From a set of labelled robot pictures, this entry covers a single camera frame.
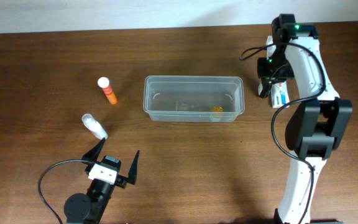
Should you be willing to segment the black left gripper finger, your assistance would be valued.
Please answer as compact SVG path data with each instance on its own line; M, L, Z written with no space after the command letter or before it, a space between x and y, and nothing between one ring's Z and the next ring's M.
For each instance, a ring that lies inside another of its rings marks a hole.
M95 147L93 147L87 153L85 153L81 159L84 161L96 162L104 146L105 141L106 138L102 138L102 140L100 140L100 142L97 143Z
M132 161L131 167L129 169L128 177L127 177L128 184L135 185L137 181L137 167L138 167L139 154L140 151L137 151L134 160Z

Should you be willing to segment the small jar with gold lid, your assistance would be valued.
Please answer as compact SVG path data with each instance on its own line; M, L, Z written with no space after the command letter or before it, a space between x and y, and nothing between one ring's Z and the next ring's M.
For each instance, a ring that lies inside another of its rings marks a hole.
M219 122L223 116L223 108L221 106L214 106L211 110L211 121Z

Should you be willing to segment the dark bottle with white cap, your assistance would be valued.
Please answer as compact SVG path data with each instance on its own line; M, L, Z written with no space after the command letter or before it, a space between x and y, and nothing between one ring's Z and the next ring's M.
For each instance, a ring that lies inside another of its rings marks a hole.
M272 80L269 78L262 78L258 86L258 94L261 98L269 96L272 89Z

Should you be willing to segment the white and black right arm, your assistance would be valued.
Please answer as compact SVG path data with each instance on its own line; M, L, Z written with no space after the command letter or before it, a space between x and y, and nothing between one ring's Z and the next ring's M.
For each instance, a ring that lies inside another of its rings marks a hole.
M274 223L309 223L310 205L318 177L331 153L341 142L352 114L350 100L342 100L327 76L316 27L297 23L293 14L272 21L272 35L263 46L268 54L257 61L259 96L265 98L274 84L293 78L299 99L279 107L298 107L285 129L291 159L285 194Z

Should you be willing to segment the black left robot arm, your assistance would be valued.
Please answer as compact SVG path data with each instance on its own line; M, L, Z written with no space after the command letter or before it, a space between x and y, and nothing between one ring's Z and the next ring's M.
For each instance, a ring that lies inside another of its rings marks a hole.
M121 161L111 156L104 156L98 161L98 156L104 146L105 138L83 155L82 159L89 162L85 169L91 184L85 194L77 193L70 196L63 211L67 223L99 223L108 205L115 187L124 189L127 184L134 185L137 180L137 164L139 151L128 172L128 176L119 175Z

